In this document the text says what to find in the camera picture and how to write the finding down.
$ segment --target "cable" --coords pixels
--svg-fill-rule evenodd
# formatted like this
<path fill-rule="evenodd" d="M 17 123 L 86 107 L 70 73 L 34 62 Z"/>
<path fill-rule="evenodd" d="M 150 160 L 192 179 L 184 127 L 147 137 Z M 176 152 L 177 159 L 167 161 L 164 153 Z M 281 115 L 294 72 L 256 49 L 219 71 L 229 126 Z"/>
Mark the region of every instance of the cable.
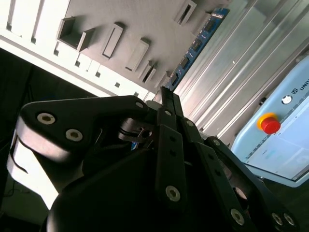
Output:
<path fill-rule="evenodd" d="M 19 191 L 20 193 L 24 193 L 24 194 L 29 194 L 30 193 L 30 191 L 23 191 L 23 190 L 15 188 L 16 183 L 17 182 L 15 180 L 13 180 L 12 188 L 7 192 L 7 194 L 4 194 L 3 197 L 12 197 L 14 195 L 15 191 Z"/>

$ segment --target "control box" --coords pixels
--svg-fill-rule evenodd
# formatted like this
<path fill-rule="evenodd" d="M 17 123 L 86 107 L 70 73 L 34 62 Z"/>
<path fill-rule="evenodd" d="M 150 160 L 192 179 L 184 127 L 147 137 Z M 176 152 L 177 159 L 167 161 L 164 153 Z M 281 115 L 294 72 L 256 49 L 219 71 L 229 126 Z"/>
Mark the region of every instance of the control box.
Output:
<path fill-rule="evenodd" d="M 237 135 L 232 151 L 257 176 L 298 187 L 309 179 L 309 56 Z"/>

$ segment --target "white surface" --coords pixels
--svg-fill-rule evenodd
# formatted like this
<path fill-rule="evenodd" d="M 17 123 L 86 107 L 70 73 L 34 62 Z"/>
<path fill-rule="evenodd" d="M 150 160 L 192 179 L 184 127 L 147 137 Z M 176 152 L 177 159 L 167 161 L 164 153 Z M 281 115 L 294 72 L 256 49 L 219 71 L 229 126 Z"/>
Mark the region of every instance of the white surface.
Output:
<path fill-rule="evenodd" d="M 10 0 L 2 0 L 0 7 L 0 47 L 34 65 L 99 97 L 133 95 L 143 100 L 148 91 L 121 75 L 79 54 L 76 50 L 56 41 L 60 20 L 65 17 L 69 0 L 16 0 L 13 10 L 12 32 L 6 30 Z M 30 42 L 32 35 L 36 43 Z"/>

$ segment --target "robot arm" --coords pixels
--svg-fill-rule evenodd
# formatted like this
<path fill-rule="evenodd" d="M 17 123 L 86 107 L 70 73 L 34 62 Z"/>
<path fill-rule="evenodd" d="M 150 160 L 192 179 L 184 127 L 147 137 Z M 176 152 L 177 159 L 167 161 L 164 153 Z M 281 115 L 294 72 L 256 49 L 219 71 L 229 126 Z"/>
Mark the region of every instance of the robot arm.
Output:
<path fill-rule="evenodd" d="M 50 208 L 43 231 L 299 231 L 218 138 L 201 138 L 177 95 L 160 97 L 156 109 L 134 96 L 24 106 L 7 167 Z"/>

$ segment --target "emergency stop button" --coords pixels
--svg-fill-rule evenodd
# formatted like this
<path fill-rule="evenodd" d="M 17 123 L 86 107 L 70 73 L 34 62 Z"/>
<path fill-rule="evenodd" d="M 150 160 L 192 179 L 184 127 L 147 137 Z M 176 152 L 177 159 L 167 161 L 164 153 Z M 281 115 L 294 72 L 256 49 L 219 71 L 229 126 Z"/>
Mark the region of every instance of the emergency stop button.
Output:
<path fill-rule="evenodd" d="M 259 117 L 257 127 L 266 134 L 274 134 L 280 130 L 281 123 L 275 113 L 267 113 Z"/>

